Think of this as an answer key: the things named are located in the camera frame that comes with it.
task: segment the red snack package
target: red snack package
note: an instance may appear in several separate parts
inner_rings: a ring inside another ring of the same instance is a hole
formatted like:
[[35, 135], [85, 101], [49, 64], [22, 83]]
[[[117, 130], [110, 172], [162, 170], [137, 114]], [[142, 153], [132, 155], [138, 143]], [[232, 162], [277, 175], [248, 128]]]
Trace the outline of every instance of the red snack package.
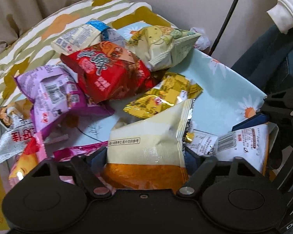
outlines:
[[127, 49], [103, 41], [61, 60], [78, 74], [78, 85], [94, 103], [131, 97], [152, 88], [151, 73]]

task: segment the crumpled plastic bag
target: crumpled plastic bag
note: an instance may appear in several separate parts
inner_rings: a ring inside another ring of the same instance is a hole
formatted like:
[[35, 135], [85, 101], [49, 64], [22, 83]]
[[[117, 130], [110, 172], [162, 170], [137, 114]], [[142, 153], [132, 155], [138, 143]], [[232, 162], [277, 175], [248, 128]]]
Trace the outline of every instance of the crumpled plastic bag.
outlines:
[[203, 28], [192, 27], [190, 31], [200, 33], [201, 36], [196, 40], [194, 48], [198, 50], [205, 50], [210, 47], [210, 40], [206, 36], [205, 30]]

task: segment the black cable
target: black cable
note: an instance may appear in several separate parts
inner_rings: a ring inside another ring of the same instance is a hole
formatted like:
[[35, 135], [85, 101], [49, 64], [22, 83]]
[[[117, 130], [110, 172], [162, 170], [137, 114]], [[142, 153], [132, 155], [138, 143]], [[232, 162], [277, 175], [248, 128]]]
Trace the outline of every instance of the black cable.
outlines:
[[230, 8], [228, 14], [226, 15], [226, 18], [225, 18], [225, 20], [224, 20], [224, 23], [223, 23], [223, 25], [222, 25], [222, 27], [221, 27], [221, 29], [220, 29], [220, 32], [219, 32], [217, 38], [215, 39], [215, 41], [214, 41], [214, 43], [213, 43], [213, 45], [212, 45], [212, 47], [211, 47], [211, 49], [210, 49], [210, 52], [209, 52], [209, 54], [208, 54], [209, 56], [211, 56], [212, 53], [214, 52], [214, 50], [216, 49], [216, 47], [217, 47], [217, 45], [218, 45], [218, 43], [219, 43], [219, 41], [220, 41], [220, 38], [222, 37], [222, 34], [223, 34], [223, 32], [224, 32], [224, 30], [225, 30], [225, 28], [226, 28], [228, 22], [230, 21], [230, 18], [231, 18], [231, 16], [232, 16], [234, 10], [235, 10], [235, 7], [236, 7], [236, 5], [237, 5], [237, 2], [238, 2], [238, 0], [234, 0], [234, 1], [233, 1], [232, 5], [231, 5], [231, 8]]

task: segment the pink snack package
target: pink snack package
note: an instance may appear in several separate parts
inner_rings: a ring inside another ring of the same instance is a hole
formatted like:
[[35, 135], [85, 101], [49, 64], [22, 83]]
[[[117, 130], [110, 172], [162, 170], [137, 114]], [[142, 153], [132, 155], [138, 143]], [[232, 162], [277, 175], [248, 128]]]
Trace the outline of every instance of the pink snack package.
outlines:
[[64, 64], [44, 65], [15, 78], [20, 91], [33, 103], [31, 119], [45, 139], [68, 112], [110, 116], [108, 105], [94, 104], [76, 84]]
[[102, 146], [107, 146], [108, 141], [90, 144], [84, 146], [73, 146], [69, 148], [59, 149], [53, 153], [55, 160], [58, 162], [64, 162], [71, 160], [72, 157], [78, 155], [89, 156]]

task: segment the snack package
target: snack package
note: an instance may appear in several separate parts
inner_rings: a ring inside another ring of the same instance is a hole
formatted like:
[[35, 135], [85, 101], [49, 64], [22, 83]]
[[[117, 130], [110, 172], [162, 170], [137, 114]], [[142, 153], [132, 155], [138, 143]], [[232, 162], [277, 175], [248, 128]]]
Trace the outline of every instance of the snack package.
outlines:
[[69, 161], [74, 156], [89, 156], [103, 146], [107, 146], [107, 141], [97, 144], [73, 146], [69, 148], [59, 149], [57, 151], [54, 151], [53, 155], [55, 157], [55, 160], [58, 162]]
[[188, 178], [182, 138], [192, 104], [188, 99], [148, 119], [119, 123], [112, 129], [104, 180], [115, 188], [176, 192]]
[[193, 48], [200, 33], [165, 26], [147, 26], [135, 32], [126, 48], [151, 71], [172, 68]]
[[0, 137], [0, 163], [21, 153], [33, 137], [35, 130], [30, 119], [31, 108], [32, 103], [27, 99], [0, 107], [0, 125], [4, 130]]
[[59, 54], [69, 55], [101, 41], [110, 41], [125, 46], [125, 39], [105, 23], [90, 19], [87, 23], [63, 33], [50, 46]]
[[9, 181], [14, 186], [22, 180], [34, 167], [47, 157], [41, 133], [35, 134], [27, 143], [22, 154], [16, 157], [13, 167], [11, 168]]
[[219, 136], [215, 154], [220, 161], [242, 157], [264, 175], [268, 146], [268, 127], [267, 124], [261, 124]]
[[144, 63], [109, 41], [77, 51], [61, 60], [78, 74], [78, 85], [94, 103], [133, 96], [154, 86]]
[[158, 85], [127, 104], [124, 111], [146, 119], [188, 98], [196, 98], [201, 92], [202, 88], [196, 83], [191, 85], [185, 76], [166, 72]]
[[187, 134], [186, 146], [196, 154], [214, 155], [220, 161], [232, 161], [234, 157], [242, 157], [265, 174], [269, 153], [267, 124], [236, 130], [222, 136], [194, 129], [192, 135]]
[[94, 104], [86, 99], [63, 64], [44, 65], [15, 81], [21, 92], [33, 103], [31, 118], [36, 132], [45, 139], [68, 112], [110, 116], [114, 110], [103, 104]]

